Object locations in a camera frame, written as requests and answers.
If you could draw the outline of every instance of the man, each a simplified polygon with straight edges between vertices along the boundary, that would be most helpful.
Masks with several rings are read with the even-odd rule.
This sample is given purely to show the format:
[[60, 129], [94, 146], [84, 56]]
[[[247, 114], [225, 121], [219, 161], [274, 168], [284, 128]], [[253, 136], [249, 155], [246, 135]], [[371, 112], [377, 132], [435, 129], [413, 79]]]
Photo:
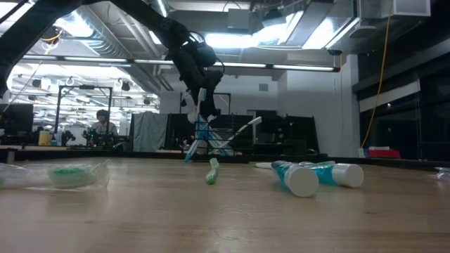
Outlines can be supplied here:
[[113, 133], [115, 136], [118, 135], [117, 133], [117, 127], [114, 125], [114, 123], [110, 122], [109, 131], [106, 131], [106, 124], [110, 118], [110, 114], [107, 110], [99, 110], [97, 112], [97, 119], [98, 122], [93, 123], [91, 128], [95, 129], [97, 134], [109, 134]]

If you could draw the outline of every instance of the green toothbrush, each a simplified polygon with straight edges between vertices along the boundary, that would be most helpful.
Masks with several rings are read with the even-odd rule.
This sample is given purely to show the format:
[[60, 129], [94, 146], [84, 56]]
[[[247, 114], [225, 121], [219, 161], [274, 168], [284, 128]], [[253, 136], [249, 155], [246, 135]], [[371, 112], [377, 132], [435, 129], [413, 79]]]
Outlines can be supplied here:
[[213, 185], [216, 183], [217, 170], [219, 169], [219, 163], [216, 158], [211, 158], [210, 160], [211, 170], [205, 177], [205, 182], [208, 185]]

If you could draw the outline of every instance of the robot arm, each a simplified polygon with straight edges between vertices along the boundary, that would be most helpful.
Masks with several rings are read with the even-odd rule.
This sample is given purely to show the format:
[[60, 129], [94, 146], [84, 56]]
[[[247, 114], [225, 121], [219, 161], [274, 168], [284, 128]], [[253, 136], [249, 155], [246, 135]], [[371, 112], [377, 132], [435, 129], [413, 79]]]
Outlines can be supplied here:
[[[99, 1], [102, 0], [38, 0], [0, 38], [0, 96], [8, 90], [6, 80], [13, 67], [58, 18], [83, 4]], [[169, 49], [166, 60], [174, 62], [180, 72], [180, 80], [184, 81], [191, 91], [196, 105], [200, 88], [207, 89], [206, 101], [201, 103], [200, 114], [204, 118], [216, 115], [212, 94], [223, 73], [218, 70], [205, 70], [216, 62], [214, 50], [205, 42], [193, 39], [184, 25], [161, 16], [142, 0], [111, 0], [111, 2], [155, 33], [161, 43]]]

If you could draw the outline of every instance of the wall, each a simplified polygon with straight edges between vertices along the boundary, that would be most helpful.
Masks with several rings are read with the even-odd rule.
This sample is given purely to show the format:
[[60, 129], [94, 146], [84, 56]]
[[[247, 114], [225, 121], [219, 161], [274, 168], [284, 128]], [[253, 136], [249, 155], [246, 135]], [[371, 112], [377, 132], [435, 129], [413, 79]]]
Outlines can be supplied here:
[[[175, 91], [162, 92], [160, 113], [179, 113], [180, 91], [186, 87], [180, 81], [166, 77]], [[268, 84], [269, 91], [259, 91], [259, 84]], [[231, 93], [231, 113], [246, 115], [247, 110], [277, 110], [277, 82], [271, 77], [254, 76], [224, 76], [216, 88], [216, 93]], [[228, 98], [226, 96], [215, 96], [216, 107], [222, 113], [228, 112]]]
[[314, 117], [322, 153], [356, 157], [359, 110], [352, 93], [355, 83], [356, 56], [348, 57], [340, 73], [287, 71], [278, 81], [278, 115]]

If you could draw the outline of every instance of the black equipment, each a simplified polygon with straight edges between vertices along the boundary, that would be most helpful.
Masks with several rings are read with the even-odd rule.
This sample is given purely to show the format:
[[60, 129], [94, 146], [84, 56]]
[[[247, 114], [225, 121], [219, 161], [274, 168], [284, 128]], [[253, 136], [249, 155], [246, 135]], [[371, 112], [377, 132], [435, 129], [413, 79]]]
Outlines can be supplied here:
[[84, 130], [82, 136], [95, 146], [112, 147], [117, 142], [114, 133], [99, 134], [95, 129]]
[[70, 131], [64, 131], [61, 135], [61, 143], [62, 146], [65, 147], [68, 144], [68, 141], [75, 141], [77, 137], [75, 137]]
[[[55, 21], [84, 4], [101, 0], [39, 0], [0, 38], [0, 96], [8, 90], [6, 80], [13, 67], [32, 46], [51, 28]], [[212, 94], [223, 73], [205, 70], [216, 63], [217, 57], [204, 41], [193, 38], [186, 27], [175, 20], [165, 18], [142, 0], [111, 0], [118, 8], [128, 13], [153, 31], [161, 43], [169, 49], [166, 60], [173, 60], [184, 81], [198, 103], [200, 88], [207, 89], [207, 97], [200, 106], [203, 117], [216, 115]]]
[[[3, 112], [6, 106], [8, 105], [0, 105], [0, 112]], [[11, 104], [0, 117], [0, 129], [5, 129], [5, 134], [32, 132], [34, 114], [31, 104]]]

